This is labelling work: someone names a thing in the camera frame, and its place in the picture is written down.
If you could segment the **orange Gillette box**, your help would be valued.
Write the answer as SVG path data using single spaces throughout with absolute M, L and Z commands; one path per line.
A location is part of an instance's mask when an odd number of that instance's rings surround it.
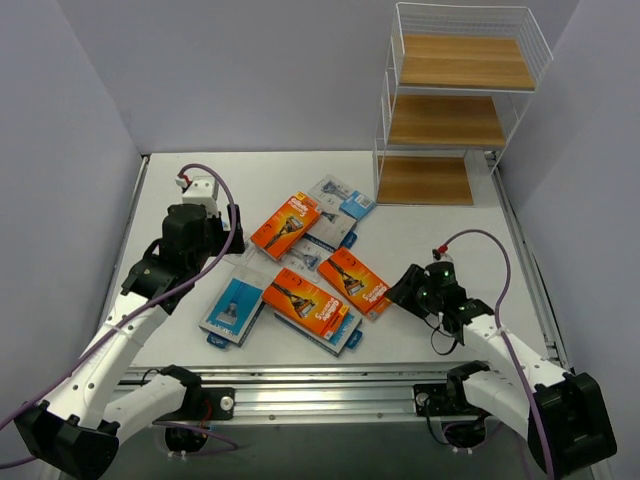
M 298 273 L 283 268 L 264 290 L 262 300 L 307 332 L 330 340 L 342 325 L 349 306 Z
M 279 261 L 319 220 L 322 207 L 298 192 L 287 199 L 251 236 L 259 250 Z
M 386 297 L 389 285 L 345 247 L 320 263 L 317 271 L 351 306 L 370 320 L 379 318 L 390 305 Z

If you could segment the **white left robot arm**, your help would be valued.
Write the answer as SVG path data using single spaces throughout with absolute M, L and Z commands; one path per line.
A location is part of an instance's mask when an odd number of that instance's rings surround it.
M 194 417 L 202 405 L 200 379 L 170 365 L 117 405 L 111 397 L 131 362 L 182 298 L 227 253 L 241 253 L 238 205 L 230 226 L 202 201 L 169 206 L 162 234 L 122 283 L 109 319 L 77 363 L 12 420 L 33 457 L 76 479 L 98 479 L 132 435 L 165 414 Z

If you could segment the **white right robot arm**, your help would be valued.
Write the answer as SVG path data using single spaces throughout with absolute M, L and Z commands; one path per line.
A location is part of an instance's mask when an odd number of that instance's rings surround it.
M 497 418 L 526 441 L 549 478 L 616 454 L 597 381 L 545 359 L 500 324 L 496 308 L 459 285 L 452 263 L 413 264 L 385 296 L 421 319 L 438 318 L 447 334 L 477 354 L 448 372 L 445 403 L 455 412 L 476 408 Z

